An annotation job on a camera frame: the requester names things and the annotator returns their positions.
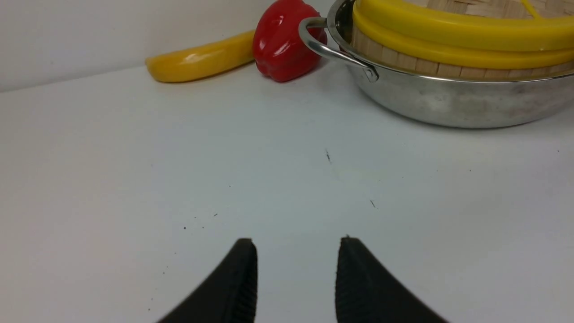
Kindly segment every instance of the yellow plastic ring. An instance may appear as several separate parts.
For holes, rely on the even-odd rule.
[[[574,17],[498,19],[447,13],[403,0],[357,0],[354,11],[386,28],[431,43],[490,51],[555,51],[574,47]],[[372,30],[361,29],[363,33]]]
[[[359,10],[353,10],[353,21],[362,33],[377,43],[397,52],[439,63],[476,68],[520,70],[553,66],[574,60],[574,49],[504,52],[431,43],[376,25],[368,20]]]

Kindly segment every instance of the pot handle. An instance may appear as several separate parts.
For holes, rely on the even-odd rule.
[[[310,50],[314,51],[318,55],[327,58],[336,60],[340,63],[347,64],[349,66],[362,68],[364,73],[367,75],[367,79],[370,82],[376,82],[379,79],[379,75],[375,70],[375,67],[365,63],[359,59],[354,58],[353,56],[338,51],[336,49],[332,49],[331,47],[321,43],[320,41],[316,40],[315,37],[311,36],[308,28],[326,28],[327,27],[327,19],[323,17],[311,17],[305,18],[299,23],[299,38],[303,41],[305,46],[309,47]]]

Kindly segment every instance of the bell pepper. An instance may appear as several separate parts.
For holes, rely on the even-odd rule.
[[[259,72],[276,82],[287,82],[314,69],[321,57],[303,44],[297,30],[301,20],[319,16],[302,0],[277,0],[265,10],[253,36],[253,58]],[[309,32],[327,43],[323,28]]]

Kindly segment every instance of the white wall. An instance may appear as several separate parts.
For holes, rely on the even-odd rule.
[[[0,91],[220,40],[255,28],[272,1],[0,0]]]

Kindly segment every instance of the pot rim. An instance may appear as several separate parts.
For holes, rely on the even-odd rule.
[[[421,74],[421,73],[414,72],[414,71],[404,70],[401,68],[392,67],[389,65],[384,65],[381,63],[376,63],[376,62],[364,57],[360,53],[358,53],[355,50],[355,48],[352,47],[351,44],[349,44],[343,38],[343,36],[341,36],[341,34],[339,33],[339,30],[337,29],[337,26],[341,24],[341,22],[337,20],[337,17],[338,17],[337,13],[339,12],[339,10],[341,10],[343,5],[345,5],[345,4],[348,4],[348,7],[350,8],[349,10],[352,10],[354,2],[355,2],[355,0],[336,0],[335,3],[333,3],[331,8],[329,9],[329,12],[327,13],[327,30],[329,31],[329,34],[331,35],[333,40],[337,43],[337,45],[339,46],[340,49],[344,50],[345,52],[347,52],[349,55],[356,58],[357,60],[360,60],[366,64],[369,64],[369,65],[372,65],[373,67],[375,67],[378,70],[386,70],[386,71],[390,71],[390,72],[394,72],[394,73],[398,73],[398,74],[403,74],[403,75],[407,75],[407,76],[411,76],[411,77],[415,77],[415,78],[422,78],[422,79],[435,80],[435,81],[441,81],[441,82],[478,83],[478,84],[533,83],[533,82],[544,82],[544,81],[549,81],[549,80],[569,78],[569,77],[574,76],[574,71],[567,71],[567,72],[559,72],[559,73],[555,73],[555,74],[549,74],[549,75],[544,76],[542,78],[540,78],[539,76],[527,77],[527,78],[515,78],[515,79],[488,79],[488,80],[468,79],[468,78],[447,78],[447,77],[430,75],[430,74]]]

